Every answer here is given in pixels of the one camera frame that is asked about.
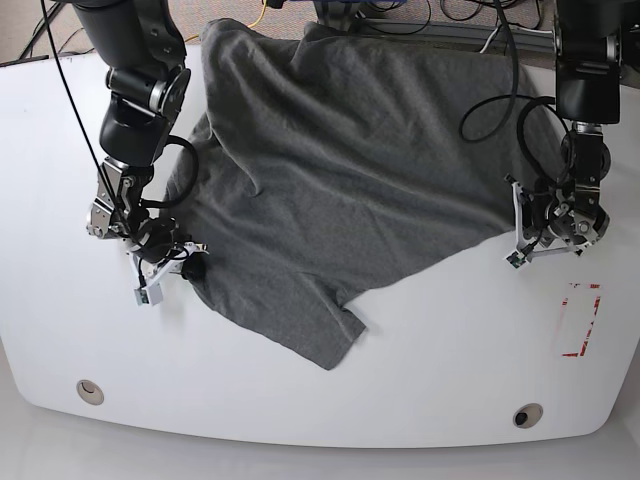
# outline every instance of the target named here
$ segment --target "black connector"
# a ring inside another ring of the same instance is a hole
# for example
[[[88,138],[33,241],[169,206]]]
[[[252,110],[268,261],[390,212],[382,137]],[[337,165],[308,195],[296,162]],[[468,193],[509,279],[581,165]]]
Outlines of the black connector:
[[[284,2],[286,2],[287,0],[265,0],[265,1],[267,2],[267,7],[280,10]]]

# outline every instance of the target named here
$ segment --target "white table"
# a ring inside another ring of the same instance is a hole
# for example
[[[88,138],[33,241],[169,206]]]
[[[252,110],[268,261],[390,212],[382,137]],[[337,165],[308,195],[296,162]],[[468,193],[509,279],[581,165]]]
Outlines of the white table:
[[[182,136],[205,108],[199,48],[188,51]],[[107,68],[95,55],[63,68],[98,147]],[[552,72],[529,72],[553,94]],[[640,93],[623,90],[622,124],[605,129],[612,224],[601,244],[516,272],[503,235],[369,292],[350,305],[368,332],[326,372],[209,311],[180,279],[165,283],[159,307],[137,307],[122,245],[85,233],[96,173],[55,65],[4,68],[0,91],[0,335],[28,402],[168,432],[334,447],[541,440],[591,433],[609,416],[640,338]],[[157,163],[149,197],[177,151]],[[563,357],[580,351],[596,295],[585,355]],[[81,379],[104,390],[104,404],[79,398]],[[541,421],[516,428],[529,403],[542,405]]]

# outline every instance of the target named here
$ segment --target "round hole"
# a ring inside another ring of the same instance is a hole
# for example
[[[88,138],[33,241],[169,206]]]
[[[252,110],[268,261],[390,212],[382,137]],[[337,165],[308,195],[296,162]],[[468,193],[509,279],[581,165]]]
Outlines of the round hole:
[[[94,387],[93,385],[91,385],[90,383],[88,383],[88,382],[82,382],[80,385],[82,386],[82,389],[83,389],[85,392],[87,392],[88,394],[90,394],[90,395],[91,395],[91,394],[93,394],[93,393],[96,393],[96,389],[95,389],[95,387]]]
[[[520,412],[519,414],[516,415],[516,425],[518,427],[527,423],[527,420],[529,420],[529,415],[527,415],[524,412]]]
[[[80,380],[76,385],[76,391],[80,398],[89,405],[98,406],[104,402],[104,393],[102,393],[100,387],[90,380]]]
[[[530,403],[518,410],[513,416],[513,424],[518,428],[531,428],[542,418],[542,407],[537,403]]]

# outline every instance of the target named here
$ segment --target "metal bracket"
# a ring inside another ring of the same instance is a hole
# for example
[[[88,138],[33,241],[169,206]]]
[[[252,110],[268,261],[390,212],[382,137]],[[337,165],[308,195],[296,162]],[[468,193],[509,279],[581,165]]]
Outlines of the metal bracket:
[[[522,185],[518,182],[512,182],[511,187],[513,188],[513,207],[515,210],[515,220],[516,220],[516,249],[513,253],[507,255],[505,260],[507,260],[514,268],[518,269],[522,266],[525,266],[533,261],[534,258],[538,257],[547,257],[550,255],[559,255],[561,253],[582,253],[582,248],[567,244],[564,247],[552,248],[552,249],[544,249],[544,250],[535,250],[536,242],[528,243],[524,238],[524,228],[523,228],[523,216],[522,216],[522,198],[524,190]]]
[[[196,253],[207,253],[207,246],[202,243],[187,242],[184,244],[176,245],[177,250],[184,251],[184,257],[165,260],[157,265],[153,266],[153,270],[150,274],[144,275],[145,285],[138,285],[134,290],[136,301],[138,305],[150,305],[154,306],[162,302],[164,296],[162,295],[162,288],[160,282],[169,273],[181,273],[183,263]],[[129,255],[129,264],[134,272],[136,278],[138,278],[138,262],[139,257],[131,250],[127,252]]]
[[[598,240],[595,230],[600,203],[603,137],[599,124],[574,122],[575,234],[589,242]]]
[[[115,189],[114,194],[116,196],[120,195],[122,177],[126,166],[118,165],[111,158],[106,158],[100,168],[105,178]],[[111,231],[115,206],[102,178],[101,175],[98,175],[98,193],[93,200],[91,211],[88,215],[87,232],[89,232],[89,235],[98,238],[115,238],[116,235]]]

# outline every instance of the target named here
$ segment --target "yellow cable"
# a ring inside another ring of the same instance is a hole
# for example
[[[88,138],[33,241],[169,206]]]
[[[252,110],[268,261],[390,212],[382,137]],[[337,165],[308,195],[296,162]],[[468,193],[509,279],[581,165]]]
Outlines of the yellow cable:
[[[264,14],[267,11],[267,0],[262,0],[262,13],[260,14],[260,17],[258,18],[258,20],[256,20],[255,22],[253,22],[251,25],[247,25],[247,27],[249,28],[253,28],[253,27],[257,27],[258,24],[262,21],[262,19],[264,18]]]
[[[264,18],[264,14],[267,12],[267,0],[262,0],[263,5],[262,5],[262,13],[260,13],[260,17],[258,17],[258,20],[256,20],[255,22],[247,25],[247,27],[249,28],[253,28],[253,27],[257,27],[258,24],[262,21],[262,19]],[[184,39],[184,43],[190,42],[191,40],[195,40],[196,38],[198,38],[200,35],[196,34],[196,35],[191,35],[190,37],[187,37]]]

